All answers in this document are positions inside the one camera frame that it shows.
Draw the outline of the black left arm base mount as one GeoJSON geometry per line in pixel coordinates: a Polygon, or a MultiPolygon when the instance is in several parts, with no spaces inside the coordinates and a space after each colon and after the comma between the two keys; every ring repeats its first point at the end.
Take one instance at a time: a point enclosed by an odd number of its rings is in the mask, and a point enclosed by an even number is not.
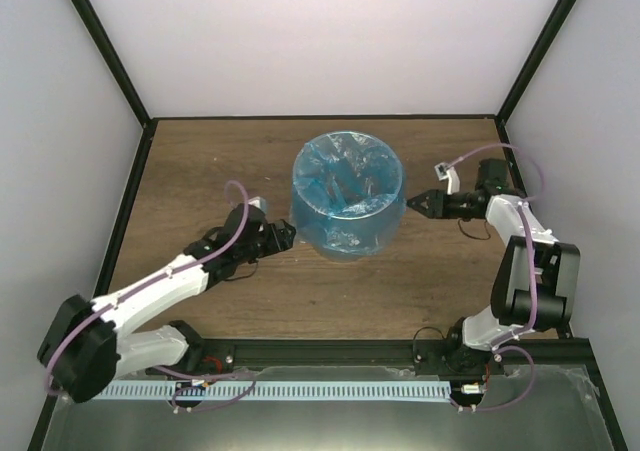
{"type": "Polygon", "coordinates": [[[230,373],[234,369],[236,346],[222,340],[208,339],[201,336],[191,325],[183,320],[170,321],[167,325],[151,330],[158,335],[161,331],[178,332],[186,341],[187,349],[182,358],[173,365],[166,365],[170,373],[157,367],[148,368],[149,376],[173,376],[174,373],[187,375],[218,375],[230,373]]]}

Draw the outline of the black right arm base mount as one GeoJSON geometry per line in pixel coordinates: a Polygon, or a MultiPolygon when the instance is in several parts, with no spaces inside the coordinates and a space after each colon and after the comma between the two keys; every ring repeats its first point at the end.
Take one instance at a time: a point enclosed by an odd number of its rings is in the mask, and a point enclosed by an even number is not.
{"type": "Polygon", "coordinates": [[[463,343],[462,324],[447,333],[434,326],[423,326],[413,335],[411,355],[416,371],[434,375],[480,375],[491,369],[492,355],[463,343]]]}

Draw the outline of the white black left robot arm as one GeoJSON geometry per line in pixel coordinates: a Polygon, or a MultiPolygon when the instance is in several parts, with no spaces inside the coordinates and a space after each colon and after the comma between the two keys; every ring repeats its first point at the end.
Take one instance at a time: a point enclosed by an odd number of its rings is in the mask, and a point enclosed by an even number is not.
{"type": "Polygon", "coordinates": [[[45,385],[74,402],[101,393],[113,380],[156,366],[184,375],[204,363],[202,339],[183,321],[143,332],[141,326],[174,305],[233,280],[244,264],[290,250],[296,229],[269,222],[258,201],[237,205],[221,226],[187,245],[160,270],[109,295],[80,295],[59,307],[37,351],[45,385]]]}

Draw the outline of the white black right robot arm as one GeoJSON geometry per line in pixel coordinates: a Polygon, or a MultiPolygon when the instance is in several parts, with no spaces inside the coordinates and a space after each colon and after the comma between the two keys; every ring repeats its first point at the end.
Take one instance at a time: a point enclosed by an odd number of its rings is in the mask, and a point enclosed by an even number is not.
{"type": "Polygon", "coordinates": [[[461,190],[453,165],[440,163],[435,172],[446,188],[409,199],[409,208],[430,219],[483,220],[505,245],[489,305],[459,319],[445,338],[445,364],[465,374],[511,340],[569,325],[581,255],[534,216],[524,192],[509,184],[506,161],[482,160],[471,191],[461,190]]]}

